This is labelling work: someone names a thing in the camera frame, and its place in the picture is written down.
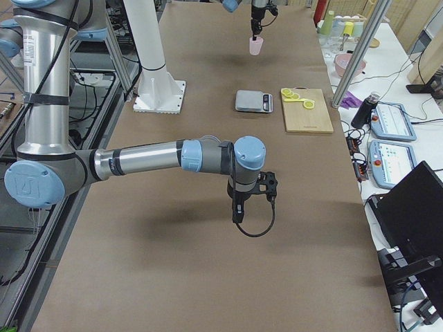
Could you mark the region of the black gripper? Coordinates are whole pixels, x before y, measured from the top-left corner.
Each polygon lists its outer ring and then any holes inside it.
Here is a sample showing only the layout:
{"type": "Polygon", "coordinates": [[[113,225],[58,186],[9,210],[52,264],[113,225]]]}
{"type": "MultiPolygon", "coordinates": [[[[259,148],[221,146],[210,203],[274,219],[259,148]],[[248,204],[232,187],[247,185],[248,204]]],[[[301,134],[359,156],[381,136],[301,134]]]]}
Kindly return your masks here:
{"type": "Polygon", "coordinates": [[[277,197],[277,186],[278,181],[273,172],[260,172],[254,186],[245,192],[241,192],[239,190],[238,183],[235,184],[235,188],[233,188],[233,186],[228,183],[227,192],[233,200],[233,223],[242,223],[245,215],[244,202],[248,200],[252,195],[265,194],[267,201],[274,205],[275,199],[277,197]]]}
{"type": "Polygon", "coordinates": [[[252,40],[255,41],[262,31],[261,21],[269,11],[274,17],[277,16],[277,6],[272,0],[252,0],[251,1],[251,31],[252,40]]]}

